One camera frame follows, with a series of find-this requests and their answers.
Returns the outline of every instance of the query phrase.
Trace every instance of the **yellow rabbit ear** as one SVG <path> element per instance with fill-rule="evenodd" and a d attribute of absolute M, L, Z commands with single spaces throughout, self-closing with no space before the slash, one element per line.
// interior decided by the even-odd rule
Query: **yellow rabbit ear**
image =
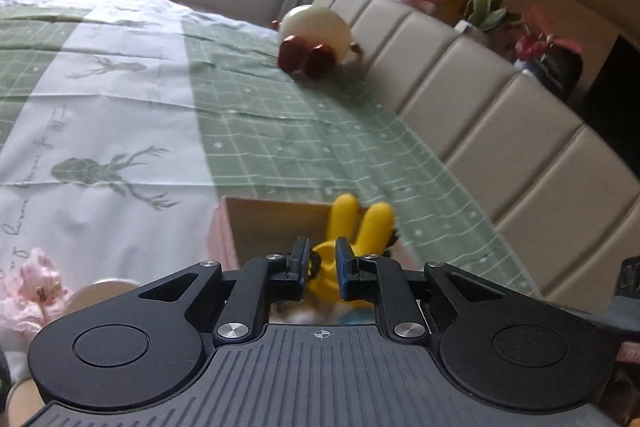
<path fill-rule="evenodd" d="M 351 239 L 358 222 L 358 199 L 353 194 L 343 194 L 335 198 L 329 212 L 326 227 L 326 240 L 335 241 L 338 237 Z"/>
<path fill-rule="evenodd" d="M 358 239 L 353 248 L 356 255 L 382 255 L 394 231 L 394 208 L 386 202 L 371 206 L 360 224 Z"/>

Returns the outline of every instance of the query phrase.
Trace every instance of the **open box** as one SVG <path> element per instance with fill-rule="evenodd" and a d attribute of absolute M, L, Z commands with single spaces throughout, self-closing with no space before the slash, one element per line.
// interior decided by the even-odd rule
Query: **open box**
<path fill-rule="evenodd" d="M 325 239 L 330 209 L 329 203 L 223 197 L 209 230 L 210 258 L 221 263 L 224 270 L 233 270 L 254 257 L 290 252 L 299 235 L 317 245 Z M 361 208 L 360 217 L 366 211 Z M 421 269 L 401 239 L 391 252 L 404 268 Z"/>

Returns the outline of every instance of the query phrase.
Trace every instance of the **white round plush toy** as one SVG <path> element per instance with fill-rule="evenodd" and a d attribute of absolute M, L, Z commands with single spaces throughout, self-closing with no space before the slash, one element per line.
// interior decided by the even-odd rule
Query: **white round plush toy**
<path fill-rule="evenodd" d="M 279 28 L 278 66 L 287 73 L 303 70 L 311 79 L 322 78 L 340 64 L 353 44 L 349 25 L 330 8 L 304 4 L 290 10 Z"/>

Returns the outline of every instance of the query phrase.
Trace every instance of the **pink flower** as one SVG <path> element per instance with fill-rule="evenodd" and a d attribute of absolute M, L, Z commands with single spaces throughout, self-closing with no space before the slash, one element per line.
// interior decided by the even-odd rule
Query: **pink flower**
<path fill-rule="evenodd" d="M 34 248 L 19 273 L 0 283 L 0 324 L 33 337 L 63 314 L 71 294 L 47 254 Z"/>

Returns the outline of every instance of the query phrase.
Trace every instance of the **white stripe on bed sheet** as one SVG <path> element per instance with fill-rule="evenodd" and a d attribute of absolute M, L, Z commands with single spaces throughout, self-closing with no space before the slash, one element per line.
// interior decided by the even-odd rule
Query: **white stripe on bed sheet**
<path fill-rule="evenodd" d="M 189 109 L 180 24 L 186 9 L 147 3 L 118 0 L 143 15 L 113 5 L 93 10 L 85 21 L 120 25 L 80 24 L 25 103 L 0 154 L 2 269 L 19 262 L 21 251 L 41 247 L 63 282 L 78 289 L 104 277 L 149 282 L 207 258 L 218 198 Z M 128 28 L 123 20 L 151 24 Z M 143 197 L 166 192 L 164 199 L 179 202 L 165 210 L 135 199 L 122 184 L 63 184 L 51 174 L 70 158 L 108 164 L 150 146 L 167 152 L 140 156 L 144 165 L 117 174 Z"/>

